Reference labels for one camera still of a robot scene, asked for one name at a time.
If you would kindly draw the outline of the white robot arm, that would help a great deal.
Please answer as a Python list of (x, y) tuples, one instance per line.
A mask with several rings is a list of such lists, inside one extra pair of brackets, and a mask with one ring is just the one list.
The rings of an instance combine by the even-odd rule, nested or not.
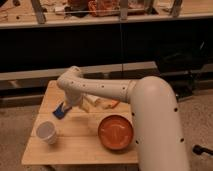
[(130, 105), (140, 171), (190, 171), (176, 95), (162, 78), (85, 79), (72, 66), (57, 85), (66, 107), (79, 105), (85, 93)]

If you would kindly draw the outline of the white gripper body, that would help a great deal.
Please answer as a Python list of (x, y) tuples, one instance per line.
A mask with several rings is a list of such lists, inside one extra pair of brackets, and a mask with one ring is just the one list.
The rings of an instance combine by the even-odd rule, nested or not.
[(63, 110), (68, 111), (72, 107), (78, 107), (79, 109), (89, 112), (89, 105), (84, 99), (82, 93), (65, 93), (65, 100), (63, 103)]

